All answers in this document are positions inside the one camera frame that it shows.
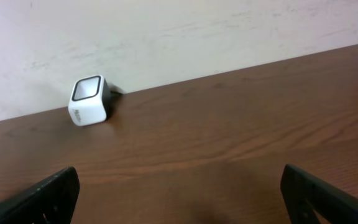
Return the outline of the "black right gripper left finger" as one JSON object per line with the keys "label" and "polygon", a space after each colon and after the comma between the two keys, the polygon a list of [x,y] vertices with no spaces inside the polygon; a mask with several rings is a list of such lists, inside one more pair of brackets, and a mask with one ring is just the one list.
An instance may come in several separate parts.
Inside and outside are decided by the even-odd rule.
{"label": "black right gripper left finger", "polygon": [[78,174],[67,167],[0,202],[3,223],[71,223],[80,191]]}

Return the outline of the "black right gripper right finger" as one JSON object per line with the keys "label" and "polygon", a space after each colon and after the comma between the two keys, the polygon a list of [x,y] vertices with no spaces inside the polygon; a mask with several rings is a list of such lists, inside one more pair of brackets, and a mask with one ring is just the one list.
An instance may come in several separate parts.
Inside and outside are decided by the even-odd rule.
{"label": "black right gripper right finger", "polygon": [[329,223],[358,223],[358,198],[297,166],[285,166],[280,190],[292,223],[319,223],[317,214]]}

